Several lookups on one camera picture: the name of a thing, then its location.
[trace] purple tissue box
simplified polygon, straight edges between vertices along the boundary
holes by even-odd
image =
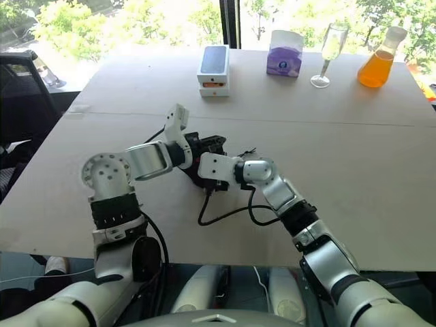
[[[273,31],[266,73],[298,77],[301,68],[303,38],[289,31]]]

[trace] glass stem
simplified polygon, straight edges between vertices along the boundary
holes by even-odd
[[[322,66],[321,74],[320,74],[321,77],[324,77],[324,75],[326,74],[326,70],[327,70],[329,63],[330,63],[330,60],[324,60],[324,65]]]

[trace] orange liquid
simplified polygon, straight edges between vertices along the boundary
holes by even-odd
[[[392,54],[378,50],[359,69],[357,79],[366,87],[382,87],[388,80],[393,61],[394,56]]]

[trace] white cable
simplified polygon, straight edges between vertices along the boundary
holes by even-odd
[[[258,276],[259,285],[261,285],[265,290],[265,297],[266,297],[266,306],[268,307],[268,312],[272,313],[271,310],[271,302],[270,302],[270,294],[268,293],[268,290],[266,289],[266,286],[261,282],[258,269],[253,266],[254,272],[256,273],[256,276]]]
[[[79,271],[79,272],[75,272],[72,274],[66,274],[66,275],[51,275],[51,276],[24,276],[24,277],[19,277],[19,278],[13,278],[13,279],[7,279],[5,281],[0,281],[0,284],[2,283],[9,283],[10,281],[19,281],[21,279],[29,279],[29,278],[51,278],[51,277],[66,277],[66,276],[74,276],[74,275],[80,275],[80,274],[85,274],[89,271],[94,270],[94,268],[90,268],[88,270],[84,270],[84,271]]]

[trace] wine glass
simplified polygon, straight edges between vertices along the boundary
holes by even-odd
[[[322,44],[322,57],[324,65],[320,75],[314,75],[311,78],[311,84],[314,87],[322,89],[330,85],[330,80],[325,76],[328,64],[331,60],[336,59],[342,51],[342,48],[347,39],[349,25],[346,23],[330,23],[327,32],[324,36]]]

